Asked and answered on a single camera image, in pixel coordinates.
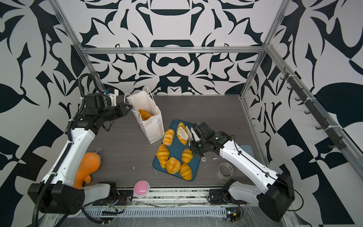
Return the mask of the long braided fake bread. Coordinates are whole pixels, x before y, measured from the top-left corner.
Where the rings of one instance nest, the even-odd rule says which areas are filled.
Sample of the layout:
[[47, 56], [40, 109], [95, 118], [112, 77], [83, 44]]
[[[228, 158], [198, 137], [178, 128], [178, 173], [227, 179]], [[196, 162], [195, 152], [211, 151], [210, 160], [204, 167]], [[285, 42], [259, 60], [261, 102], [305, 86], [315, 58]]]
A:
[[151, 118], [153, 116], [148, 111], [143, 110], [143, 109], [139, 110], [139, 114], [140, 114], [143, 121], [146, 121], [146, 120], [148, 120], [149, 118]]

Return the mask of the white paper gift bag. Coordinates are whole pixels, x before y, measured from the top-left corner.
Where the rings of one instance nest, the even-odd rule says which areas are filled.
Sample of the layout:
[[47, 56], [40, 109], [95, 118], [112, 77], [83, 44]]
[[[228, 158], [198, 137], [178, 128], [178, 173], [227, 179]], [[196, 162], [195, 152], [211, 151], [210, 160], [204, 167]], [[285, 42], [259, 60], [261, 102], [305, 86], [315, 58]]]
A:
[[[133, 106], [131, 112], [134, 114], [150, 144], [164, 138], [162, 113], [148, 87], [146, 91], [142, 90], [133, 95], [126, 93], [123, 100], [124, 103]], [[139, 114], [140, 109], [148, 111], [153, 116], [148, 120], [143, 121]]]

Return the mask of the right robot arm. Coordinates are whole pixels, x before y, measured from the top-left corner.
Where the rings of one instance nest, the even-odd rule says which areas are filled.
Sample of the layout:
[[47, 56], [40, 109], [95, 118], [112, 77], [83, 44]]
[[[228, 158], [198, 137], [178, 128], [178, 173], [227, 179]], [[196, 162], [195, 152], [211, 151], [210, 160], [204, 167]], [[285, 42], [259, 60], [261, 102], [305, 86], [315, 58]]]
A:
[[191, 128], [180, 126], [177, 136], [190, 144], [194, 155], [214, 152], [252, 180], [254, 186], [231, 182], [227, 191], [234, 200], [257, 204], [275, 222], [281, 221], [290, 211], [299, 192], [294, 189], [293, 180], [287, 172], [279, 174], [266, 167], [238, 146], [230, 135], [212, 130], [205, 122], [194, 124]]

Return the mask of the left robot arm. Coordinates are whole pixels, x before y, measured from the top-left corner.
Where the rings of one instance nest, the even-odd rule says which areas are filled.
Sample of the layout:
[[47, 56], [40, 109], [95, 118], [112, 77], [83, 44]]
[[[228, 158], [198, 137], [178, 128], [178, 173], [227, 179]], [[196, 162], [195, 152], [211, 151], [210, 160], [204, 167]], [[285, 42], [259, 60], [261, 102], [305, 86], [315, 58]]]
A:
[[35, 204], [32, 225], [39, 225], [39, 213], [62, 214], [62, 219], [77, 214], [82, 208], [111, 195], [110, 183], [73, 187], [77, 170], [89, 145], [105, 122], [113, 123], [126, 116], [133, 106], [117, 103], [118, 93], [100, 89], [94, 75], [85, 73], [78, 78], [81, 106], [67, 125], [67, 142], [55, 164], [40, 183], [33, 183], [28, 195]]

